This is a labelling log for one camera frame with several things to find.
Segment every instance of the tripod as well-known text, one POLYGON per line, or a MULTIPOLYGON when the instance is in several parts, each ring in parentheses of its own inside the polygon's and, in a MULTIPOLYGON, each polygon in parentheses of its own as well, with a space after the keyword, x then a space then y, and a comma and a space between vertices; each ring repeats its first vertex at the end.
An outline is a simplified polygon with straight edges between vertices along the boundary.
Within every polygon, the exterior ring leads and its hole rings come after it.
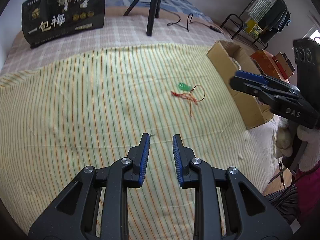
MULTIPOLYGON (((130 4, 127 11, 124 13, 124 16, 128 16, 131 10, 133 9, 133 7, 135 7, 139 1, 140 0, 134 0, 132 4, 130 4)), ((153 30, 153 24, 155 22, 155 18, 159 18, 160 4, 161 4, 161 0, 150 1, 150 9, 149 9, 149 17, 148 17, 148 25, 147 25, 147 36, 152 36, 152 30, 153 30)))

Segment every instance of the wooden floor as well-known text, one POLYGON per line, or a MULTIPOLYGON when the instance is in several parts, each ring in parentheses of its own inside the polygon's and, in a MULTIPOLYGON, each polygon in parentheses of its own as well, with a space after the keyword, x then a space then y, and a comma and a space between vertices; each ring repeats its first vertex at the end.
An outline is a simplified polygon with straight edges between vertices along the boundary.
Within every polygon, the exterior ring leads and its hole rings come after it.
MULTIPOLYGON (((278 172, 279 172, 279 168, 276 170, 274 175, 276 175, 278 172)), ((291 184, 292 174, 288 169, 286 169, 283 175, 284 175, 284 184, 286 187, 288 187, 291 184)), ((278 178, 276 178, 273 182, 271 182, 266 187, 266 189, 263 191, 263 195, 265 196, 281 189, 283 189, 283 185, 281 183, 280 176, 278 176, 278 178)))

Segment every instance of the gold logo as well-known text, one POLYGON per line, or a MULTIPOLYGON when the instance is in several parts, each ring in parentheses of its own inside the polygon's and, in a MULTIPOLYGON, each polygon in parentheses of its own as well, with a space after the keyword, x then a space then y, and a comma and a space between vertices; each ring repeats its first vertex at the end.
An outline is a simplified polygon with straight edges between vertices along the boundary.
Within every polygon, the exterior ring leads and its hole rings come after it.
POLYGON ((85 12, 80 14, 80 19, 85 19, 87 17, 87 14, 85 12))
POLYGON ((32 12, 32 19, 38 19, 40 17, 40 9, 36 8, 33 12, 32 12))
POLYGON ((88 17, 89 17, 89 18, 92 17, 93 15, 94 15, 94 12, 93 12, 93 11, 88 12, 88 17))
POLYGON ((73 17, 72 17, 72 19, 73 19, 74 21, 79 20, 79 15, 78 15, 78 14, 74 14, 73 17))

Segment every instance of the silver screw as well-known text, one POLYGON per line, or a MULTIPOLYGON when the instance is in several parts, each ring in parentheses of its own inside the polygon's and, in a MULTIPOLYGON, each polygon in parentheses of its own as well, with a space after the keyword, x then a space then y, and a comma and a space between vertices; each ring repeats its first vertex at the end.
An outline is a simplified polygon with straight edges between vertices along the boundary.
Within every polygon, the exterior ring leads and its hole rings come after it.
POLYGON ((193 158, 191 161, 193 164, 200 164, 201 163, 201 159, 199 159, 199 158, 193 158))
POLYGON ((86 166, 86 167, 84 167, 84 172, 85 172, 85 173, 91 173, 91 172, 93 172, 93 170, 94 170, 94 167, 93 167, 93 166, 86 166))
POLYGON ((231 173, 231 174, 237 174, 238 173, 238 169, 236 167, 230 167, 228 169, 228 171, 231 173))
POLYGON ((131 162, 131 159, 130 159, 130 158, 127 158, 127 157, 125 157, 125 158, 123 158, 123 159, 121 160, 121 162, 122 162, 123 164, 128 164, 128 163, 130 163, 130 162, 131 162))

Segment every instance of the bed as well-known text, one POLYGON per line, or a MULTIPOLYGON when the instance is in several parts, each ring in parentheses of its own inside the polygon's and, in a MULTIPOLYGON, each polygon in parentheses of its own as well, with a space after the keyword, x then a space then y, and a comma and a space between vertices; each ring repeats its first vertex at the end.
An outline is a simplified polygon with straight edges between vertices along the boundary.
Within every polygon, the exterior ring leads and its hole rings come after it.
MULTIPOLYGON (((131 1, 106 0, 102 29, 32 50, 22 33, 14 40, 0 73, 0 198, 25 233, 84 166, 110 165, 111 156, 125 156, 142 132, 153 135, 148 186, 130 191, 131 239, 192 237, 194 195, 181 191, 175 180, 170 145, 175 133, 212 166, 238 167, 261 192, 275 172, 278 117, 247 131, 206 57, 215 41, 230 37, 199 23, 190 25, 190 32, 168 27, 177 16, 163 10, 148 37, 150 0, 142 0, 130 16, 122 17, 131 1), (82 85, 71 80, 81 80, 82 85), (205 87, 206 99, 192 108, 192 117, 189 105, 170 95, 179 82, 205 87), (70 98, 76 91, 82 91, 82 99, 73 104, 70 98), (54 96, 48 101, 49 92, 54 96), (46 102, 52 109, 47 115, 41 108, 46 102), (76 122, 76 131, 84 132, 77 132, 79 141, 71 142, 67 135, 75 133, 69 131, 69 123, 78 113, 82 120, 76 122), (40 148, 47 149, 45 154, 40 148)), ((189 13, 199 22, 214 24, 186 0, 163 0, 161 7, 179 14, 182 24, 189 13)))

